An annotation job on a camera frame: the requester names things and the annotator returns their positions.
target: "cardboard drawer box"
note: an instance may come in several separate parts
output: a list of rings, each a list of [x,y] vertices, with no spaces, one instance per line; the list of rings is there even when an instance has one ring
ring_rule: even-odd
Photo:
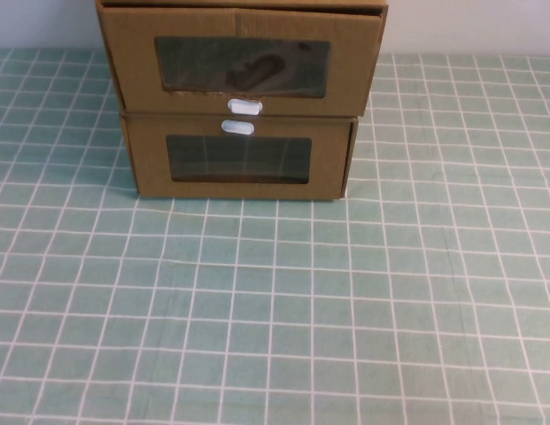
[[[361,116],[385,0],[97,0],[127,112]]]
[[[343,196],[357,119],[249,118],[123,115],[141,196]]]

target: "cardboard edge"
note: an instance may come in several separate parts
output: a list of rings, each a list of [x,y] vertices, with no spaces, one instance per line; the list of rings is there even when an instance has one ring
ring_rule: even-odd
[[[125,141],[125,148],[127,149],[127,155],[129,157],[129,164],[131,165],[131,172],[133,173],[133,179],[135,180],[136,191],[140,194],[139,182],[136,179],[135,161],[133,160],[133,152],[131,150],[131,142],[129,140],[129,132],[127,126],[127,117],[124,114],[119,116],[121,123],[121,131],[123,133],[123,139]]]
[[[352,166],[353,149],[355,148],[355,140],[357,139],[357,129],[360,121],[354,118],[349,130],[349,145],[347,147],[347,157],[345,159],[344,180],[342,181],[341,197],[345,197],[345,189],[347,188],[347,181],[349,179],[349,170]]]
[[[125,98],[123,97],[123,92],[121,91],[121,86],[119,83],[119,78],[117,76],[117,71],[115,70],[115,64],[113,63],[112,50],[110,48],[107,36],[105,35],[105,28],[102,14],[104,12],[105,6],[103,6],[103,0],[96,0],[96,10],[97,10],[97,20],[99,22],[99,29],[101,30],[101,36],[104,41],[105,55],[107,56],[107,63],[109,64],[109,70],[112,73],[113,88],[115,89],[115,95],[119,101],[119,107],[122,111],[126,111],[125,107]]]
[[[375,71],[377,68],[377,60],[379,59],[379,54],[381,53],[381,44],[383,43],[384,29],[387,24],[387,15],[389,14],[389,5],[386,4],[383,7],[383,12],[381,13],[381,32],[379,33],[379,38],[377,38],[377,45],[375,46],[374,60],[373,60],[373,69],[371,69],[371,74],[369,75],[369,80],[367,88],[365,90],[365,107],[363,114],[367,110],[367,103],[369,101],[369,93],[371,92],[371,85],[373,84],[373,79],[375,78]]]

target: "brown cardboard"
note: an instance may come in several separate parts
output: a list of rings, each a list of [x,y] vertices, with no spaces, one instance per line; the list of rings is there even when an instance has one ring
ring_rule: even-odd
[[[101,22],[101,11],[102,6],[99,2],[96,2],[96,12],[97,12],[97,18]],[[115,64],[113,63],[113,57],[112,57],[112,51],[109,48],[109,44],[107,43],[107,37],[105,36],[105,30],[104,26],[100,26],[101,29],[101,36],[104,41],[105,46],[105,54],[107,55],[107,62],[109,64],[109,69],[112,73],[112,80],[113,80],[113,87],[115,88],[115,96],[117,96],[117,100],[119,102],[120,109],[122,111],[125,110],[125,102],[123,101],[123,94],[121,93],[121,87],[119,84],[119,79],[117,78],[117,72],[115,71]]]
[[[133,160],[133,153],[131,151],[131,142],[129,141],[129,132],[127,130],[127,122],[125,121],[122,115],[120,116],[120,124],[121,124],[121,131],[123,132],[123,141],[125,142],[125,149],[127,149],[129,164],[131,166],[131,171],[133,172],[133,177],[135,179],[135,187],[138,192],[139,183],[137,182],[137,179],[136,179],[135,161]]]
[[[348,0],[343,4],[335,4],[336,0],[98,2],[110,63],[119,82],[123,110],[127,112],[222,115],[231,113],[230,99],[250,98],[263,104],[261,115],[352,117],[365,113],[387,11],[382,0]],[[157,36],[329,42],[325,96],[166,91],[155,48]]]
[[[345,197],[345,190],[347,189],[347,180],[349,179],[349,170],[352,167],[353,151],[355,150],[355,141],[357,139],[357,129],[359,128],[359,120],[355,120],[352,123],[352,129],[349,134],[349,146],[347,148],[347,160],[345,161],[344,179],[342,182],[341,197]]]
[[[167,150],[168,135],[225,135],[221,123],[231,116],[123,116],[139,193],[144,197],[224,197],[338,199],[351,161],[357,119],[244,117],[254,136],[308,137],[312,140],[307,184],[250,182],[175,182]]]
[[[379,11],[387,7],[387,0],[101,0],[103,5],[136,7],[249,7],[281,10],[360,10]]]

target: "cardboard box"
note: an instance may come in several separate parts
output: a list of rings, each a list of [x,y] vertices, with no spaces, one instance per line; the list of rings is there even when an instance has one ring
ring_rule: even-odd
[[[246,117],[252,135],[226,133],[233,116],[122,116],[145,197],[338,199],[357,119]]]
[[[384,0],[97,0],[127,113],[363,115]]]

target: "green grid mat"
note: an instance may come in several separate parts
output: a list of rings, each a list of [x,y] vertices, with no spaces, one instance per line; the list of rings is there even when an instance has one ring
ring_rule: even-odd
[[[0,50],[0,425],[550,423],[550,58],[369,106],[344,201],[140,200],[105,54]]]

